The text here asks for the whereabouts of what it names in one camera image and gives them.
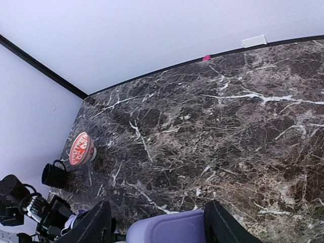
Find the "purple object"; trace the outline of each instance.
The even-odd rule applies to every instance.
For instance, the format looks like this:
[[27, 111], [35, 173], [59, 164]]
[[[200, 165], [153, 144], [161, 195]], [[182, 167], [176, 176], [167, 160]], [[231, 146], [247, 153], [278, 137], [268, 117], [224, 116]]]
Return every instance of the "purple object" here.
[[160, 215], [134, 223], [127, 243], [206, 243], [204, 211]]

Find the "bowl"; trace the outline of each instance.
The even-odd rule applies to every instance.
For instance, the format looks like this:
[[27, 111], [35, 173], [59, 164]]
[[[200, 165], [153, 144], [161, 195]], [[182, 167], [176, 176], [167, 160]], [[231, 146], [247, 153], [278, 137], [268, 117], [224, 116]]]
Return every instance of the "bowl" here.
[[72, 144], [70, 150], [70, 164], [73, 166], [84, 165], [93, 161], [97, 155], [92, 138], [86, 132], [80, 133]]

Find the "black strip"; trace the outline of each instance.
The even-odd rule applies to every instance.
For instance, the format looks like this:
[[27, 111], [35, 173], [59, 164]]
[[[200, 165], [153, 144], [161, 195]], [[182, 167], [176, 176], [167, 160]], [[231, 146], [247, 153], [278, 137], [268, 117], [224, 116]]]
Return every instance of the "black strip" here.
[[[324, 35], [317, 35], [317, 36], [311, 36], [311, 37], [302, 37], [302, 38], [295, 38], [295, 39], [288, 39], [288, 40], [280, 40], [278, 42], [271, 42], [271, 43], [268, 43], [266, 45], [259, 45], [259, 46], [249, 47], [249, 48], [239, 48], [239, 49], [235, 49], [235, 50], [232, 50], [232, 51], [222, 52], [222, 53], [218, 53], [218, 54], [212, 54], [211, 57], [214, 58], [214, 57], [224, 56], [224, 55], [227, 55], [227, 54], [245, 52], [245, 51], [255, 50], [255, 49], [264, 48], [264, 47], [274, 47], [274, 46], [279, 46], [279, 45], [284, 45], [284, 44], [291, 44], [291, 43], [295, 43], [295, 42], [315, 41], [317, 39], [324, 39]], [[181, 66], [188, 65], [188, 64], [191, 64], [191, 63], [200, 62], [202, 59], [203, 58], [201, 57], [201, 58], [197, 58], [197, 59], [194, 59], [194, 60], [191, 60], [191, 61], [179, 63], [179, 64], [176, 64], [176, 65], [173, 65], [173, 66], [170, 66], [170, 67], [162, 68], [162, 69], [159, 69], [157, 71], [150, 72], [150, 73], [147, 73], [147, 74], [144, 74], [144, 75], [129, 79], [129, 80], [124, 81], [122, 83], [119, 83], [119, 84], [104, 88], [102, 90], [99, 90], [97, 92], [94, 92], [94, 93], [90, 94], [90, 96], [91, 95], [96, 95], [96, 94], [98, 94], [100, 92], [115, 88], [115, 87], [117, 87], [119, 85], [126, 84], [128, 82], [134, 81], [134, 80], [142, 78], [142, 77], [147, 77], [147, 76], [150, 76], [150, 75], [153, 75], [153, 74], [157, 74], [159, 72], [163, 72], [163, 71], [173, 69], [173, 68], [176, 68], [176, 67], [181, 67]]]
[[53, 81], [57, 82], [59, 85], [63, 86], [67, 90], [71, 91], [75, 95], [79, 96], [81, 99], [85, 99], [88, 95], [83, 92], [82, 90], [78, 89], [76, 86], [62, 78], [60, 75], [56, 74], [55, 72], [51, 71], [49, 68], [38, 62], [36, 59], [31, 57], [29, 54], [24, 52], [22, 49], [17, 47], [15, 44], [4, 38], [0, 34], [0, 44], [12, 51], [18, 57], [29, 63], [31, 66], [36, 68], [41, 73], [45, 74], [47, 77], [51, 78]]

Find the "dark marble surface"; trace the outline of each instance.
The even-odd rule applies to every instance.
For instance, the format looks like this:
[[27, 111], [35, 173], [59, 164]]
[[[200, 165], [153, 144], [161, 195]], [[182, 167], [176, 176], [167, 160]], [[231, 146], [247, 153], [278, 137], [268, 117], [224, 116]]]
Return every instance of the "dark marble surface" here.
[[71, 171], [74, 210], [111, 202], [118, 228], [219, 200], [265, 242], [323, 242], [324, 40], [213, 58], [88, 98], [72, 127], [96, 159]]

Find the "white wall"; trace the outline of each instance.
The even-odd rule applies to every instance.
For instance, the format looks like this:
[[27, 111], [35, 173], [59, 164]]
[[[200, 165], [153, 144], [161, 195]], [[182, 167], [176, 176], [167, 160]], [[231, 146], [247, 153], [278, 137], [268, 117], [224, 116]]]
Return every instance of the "white wall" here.
[[[47, 163], [58, 159], [82, 100], [0, 45], [0, 180], [14, 174], [45, 198], [41, 184]], [[36, 224], [3, 227], [35, 233]]]
[[0, 0], [0, 33], [92, 93], [241, 47], [324, 34], [323, 0]]

